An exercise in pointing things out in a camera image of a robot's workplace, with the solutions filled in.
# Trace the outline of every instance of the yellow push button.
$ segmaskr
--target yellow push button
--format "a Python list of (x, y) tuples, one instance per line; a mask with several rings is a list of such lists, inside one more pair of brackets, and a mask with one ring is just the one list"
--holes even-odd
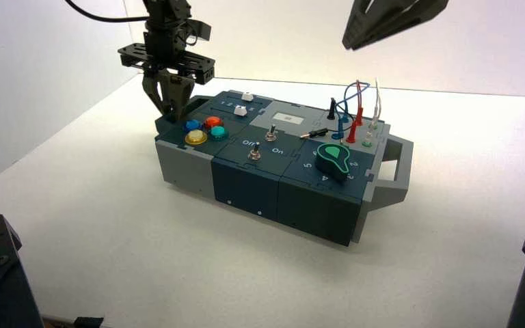
[(192, 130), (188, 132), (184, 141), (189, 145), (200, 145), (208, 139), (208, 135), (202, 130)]

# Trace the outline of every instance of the red push button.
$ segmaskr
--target red push button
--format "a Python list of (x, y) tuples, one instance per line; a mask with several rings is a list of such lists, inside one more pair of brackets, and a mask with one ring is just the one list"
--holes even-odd
[(223, 126), (222, 120), (218, 116), (209, 116), (204, 120), (204, 129), (210, 130), (214, 126)]

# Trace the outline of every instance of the blue wire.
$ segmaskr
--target blue wire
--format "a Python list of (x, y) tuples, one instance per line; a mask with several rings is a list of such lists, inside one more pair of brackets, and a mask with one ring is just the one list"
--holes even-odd
[[(367, 82), (360, 82), (360, 83), (366, 85), (366, 87), (364, 87), (363, 90), (360, 90), (360, 91), (356, 92), (354, 95), (352, 95), (349, 98), (347, 98), (347, 91), (349, 91), (349, 88), (357, 85), (357, 82), (353, 82), (353, 83), (349, 84), (345, 88), (345, 92), (343, 93), (343, 100), (338, 102), (338, 103), (336, 103), (336, 106), (338, 106), (338, 107), (340, 107), (339, 105), (341, 105), (341, 104), (345, 104), (345, 109), (344, 109), (345, 115), (349, 115), (349, 106), (347, 105), (347, 101), (351, 100), (351, 99), (353, 99), (355, 97), (358, 97), (360, 93), (362, 93), (363, 91), (367, 90), (367, 88), (371, 86), (371, 84), (369, 84)], [(337, 120), (338, 120), (338, 123), (339, 123), (338, 124), (338, 132), (337, 132), (337, 134), (338, 135), (342, 135), (343, 134), (343, 124), (341, 122), (341, 115), (339, 114), (339, 110), (335, 109), (335, 112), (337, 113)]]

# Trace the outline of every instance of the robotic arm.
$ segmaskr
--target robotic arm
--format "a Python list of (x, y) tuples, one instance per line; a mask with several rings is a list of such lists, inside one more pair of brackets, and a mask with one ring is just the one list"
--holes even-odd
[[(144, 43), (131, 44), (118, 52), (122, 65), (144, 71), (144, 91), (167, 120), (175, 122), (183, 118), (194, 83), (205, 84), (214, 77), (214, 59), (185, 50), (198, 38), (209, 40), (211, 32), (210, 25), (190, 19), (191, 6), (186, 0), (142, 0), (149, 16), (131, 18), (95, 16), (72, 0), (65, 1), (98, 21), (146, 21)], [(431, 20), (447, 4), (448, 0), (355, 0), (343, 45), (357, 50)]]
[(144, 70), (145, 93), (162, 115), (175, 122), (184, 116), (194, 83), (205, 84), (214, 77), (214, 59), (185, 50), (198, 38), (210, 39), (211, 27), (190, 19), (186, 0), (144, 0), (144, 5), (150, 15), (144, 44), (118, 52), (122, 65)]

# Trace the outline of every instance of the control panel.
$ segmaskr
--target control panel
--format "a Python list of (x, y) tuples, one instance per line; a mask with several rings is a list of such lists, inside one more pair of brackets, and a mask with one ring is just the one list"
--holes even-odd
[[(185, 114), (156, 121), (164, 180), (253, 215), (347, 246), (370, 210), (407, 193), (413, 143), (381, 120), (347, 120), (342, 138), (324, 109), (235, 91), (196, 96)], [(395, 179), (379, 180), (393, 160)]]

